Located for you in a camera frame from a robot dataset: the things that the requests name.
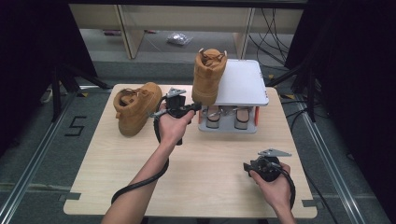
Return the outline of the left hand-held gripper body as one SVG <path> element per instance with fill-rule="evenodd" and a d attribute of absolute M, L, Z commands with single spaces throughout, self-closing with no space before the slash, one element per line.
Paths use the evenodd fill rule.
<path fill-rule="evenodd" d="M 185 90 L 171 88 L 163 97 L 165 100 L 165 110 L 163 113 L 169 114 L 176 119 L 184 117 L 188 113 L 185 108 L 185 92 Z"/>

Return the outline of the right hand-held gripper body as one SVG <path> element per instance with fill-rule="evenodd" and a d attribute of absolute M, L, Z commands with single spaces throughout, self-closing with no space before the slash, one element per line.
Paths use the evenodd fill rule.
<path fill-rule="evenodd" d="M 279 157 L 290 157 L 289 152 L 280 151 L 278 149 L 269 148 L 258 152 L 259 157 L 250 162 L 251 169 L 260 175 L 266 182 L 276 180 L 280 175 L 289 177 L 280 165 Z"/>

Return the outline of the brown suede boot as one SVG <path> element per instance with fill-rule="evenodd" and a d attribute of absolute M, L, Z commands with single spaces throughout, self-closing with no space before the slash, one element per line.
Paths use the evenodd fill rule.
<path fill-rule="evenodd" d="M 119 131 L 124 136 L 135 136 L 145 126 L 163 97 L 161 88 L 148 82 L 138 89 L 126 88 L 119 91 L 113 105 L 119 120 Z"/>
<path fill-rule="evenodd" d="M 227 51 L 200 49 L 195 57 L 192 100 L 202 105 L 216 102 L 219 82 L 228 61 Z"/>

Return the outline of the white shoe rack orange posts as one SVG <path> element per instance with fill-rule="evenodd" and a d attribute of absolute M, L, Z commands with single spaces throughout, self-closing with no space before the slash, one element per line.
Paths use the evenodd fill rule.
<path fill-rule="evenodd" d="M 259 63 L 253 60 L 229 59 L 219 82 L 215 105 L 220 108 L 219 127 L 209 129 L 206 125 L 206 110 L 200 111 L 198 129 L 207 133 L 248 133 L 257 132 L 259 112 L 269 103 L 268 94 Z M 249 108 L 249 122 L 246 130 L 234 127 L 237 107 Z"/>

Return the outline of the person's left hand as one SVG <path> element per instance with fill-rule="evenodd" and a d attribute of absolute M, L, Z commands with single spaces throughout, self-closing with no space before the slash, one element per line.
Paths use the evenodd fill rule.
<path fill-rule="evenodd" d="M 160 144 L 162 146 L 174 147 L 184 136 L 187 126 L 191 120 L 191 117 L 182 117 L 176 119 L 169 114 L 161 115 L 159 118 L 159 133 L 161 137 Z"/>

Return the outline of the person's right hand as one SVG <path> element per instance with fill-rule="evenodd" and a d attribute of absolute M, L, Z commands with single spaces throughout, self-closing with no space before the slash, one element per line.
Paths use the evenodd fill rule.
<path fill-rule="evenodd" d="M 258 173 L 252 179 L 259 186 L 264 200 L 273 208 L 275 205 L 287 204 L 290 207 L 290 184 L 288 179 L 280 175 L 272 182 L 266 182 Z"/>

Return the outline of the clear plastic bag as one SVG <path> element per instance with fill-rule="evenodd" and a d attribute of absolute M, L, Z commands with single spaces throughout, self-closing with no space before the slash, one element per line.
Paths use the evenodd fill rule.
<path fill-rule="evenodd" d="M 182 33 L 172 33 L 167 37 L 167 42 L 173 45 L 185 46 L 192 41 L 191 36 Z"/>

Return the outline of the black tripod stand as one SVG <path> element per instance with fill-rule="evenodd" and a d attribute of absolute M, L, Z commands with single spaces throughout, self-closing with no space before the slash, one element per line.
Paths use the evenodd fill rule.
<path fill-rule="evenodd" d="M 80 93 L 81 87 L 78 85 L 75 77 L 82 77 L 83 79 L 91 82 L 95 86 L 109 90 L 111 86 L 101 81 L 98 77 L 89 75 L 82 70 L 66 64 L 59 63 L 56 65 L 51 72 L 51 87 L 52 87 L 52 101 L 53 101 L 53 116 L 52 120 L 55 121 L 60 117 L 62 112 L 61 105 L 61 84 L 65 87 L 67 92 Z"/>
<path fill-rule="evenodd" d="M 294 93 L 307 93 L 307 113 L 312 122 L 315 122 L 314 115 L 314 98 L 315 98 L 315 74 L 309 65 L 301 63 L 296 67 L 290 69 L 288 72 L 280 77 L 272 79 L 267 83 L 268 87 L 274 87 L 275 85 L 287 80 L 290 77 L 295 77 L 291 84 L 291 90 Z"/>

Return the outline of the beige wooden desk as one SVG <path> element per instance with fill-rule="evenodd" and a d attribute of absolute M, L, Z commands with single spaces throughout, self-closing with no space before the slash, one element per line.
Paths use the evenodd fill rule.
<path fill-rule="evenodd" d="M 146 30 L 224 32 L 233 34 L 239 59 L 246 56 L 248 35 L 266 30 L 278 34 L 295 33 L 303 12 L 300 9 L 267 8 L 264 14 L 274 19 L 271 27 L 259 22 L 254 7 L 173 7 L 71 4 L 80 29 L 119 30 L 126 54 L 136 57 Z"/>

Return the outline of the black curtain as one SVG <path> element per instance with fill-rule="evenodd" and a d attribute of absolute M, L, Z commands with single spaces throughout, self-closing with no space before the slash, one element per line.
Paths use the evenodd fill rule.
<path fill-rule="evenodd" d="M 312 69 L 332 119 L 391 224 L 396 224 L 396 0 L 304 0 L 287 66 L 325 23 Z"/>
<path fill-rule="evenodd" d="M 0 157 L 64 66 L 96 71 L 64 0 L 0 0 Z"/>

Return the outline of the aluminium floor rail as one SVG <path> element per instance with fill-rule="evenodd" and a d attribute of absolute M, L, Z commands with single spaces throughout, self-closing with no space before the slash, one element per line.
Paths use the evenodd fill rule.
<path fill-rule="evenodd" d="M 68 93 L 65 96 L 59 114 L 56 115 L 55 118 L 51 119 L 51 123 L 46 129 L 43 137 L 40 139 L 39 145 L 35 148 L 35 151 L 32 154 L 29 162 L 23 169 L 21 176 L 10 186 L 7 199 L 0 207 L 0 224 L 8 224 L 17 211 L 17 208 L 20 205 L 25 192 L 29 189 L 29 185 L 35 173 L 44 160 L 50 148 L 50 144 L 52 143 L 61 123 L 63 122 L 67 109 L 76 97 L 77 95 L 75 93 Z"/>
<path fill-rule="evenodd" d="M 347 186 L 345 179 L 342 177 L 331 152 L 326 145 L 317 124 L 312 120 L 311 116 L 303 115 L 304 123 L 313 138 L 318 153 L 323 160 L 324 166 L 332 180 L 335 190 L 346 209 L 346 213 L 352 224 L 366 224 L 366 220 L 354 199 L 351 190 Z"/>

